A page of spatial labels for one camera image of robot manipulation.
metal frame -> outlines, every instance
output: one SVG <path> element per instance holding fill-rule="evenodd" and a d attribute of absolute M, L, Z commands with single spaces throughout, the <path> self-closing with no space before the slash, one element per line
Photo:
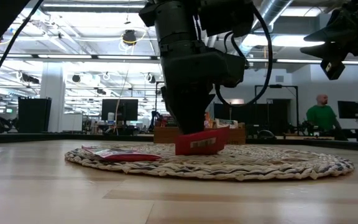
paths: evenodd
<path fill-rule="evenodd" d="M 299 135 L 299 94 L 298 94 L 298 86 L 294 85 L 269 85 L 269 88 L 294 88 L 295 89 L 295 102 L 296 102 L 296 128 L 298 130 Z M 255 85 L 255 96 L 257 95 L 258 87 L 263 87 L 263 85 Z"/>

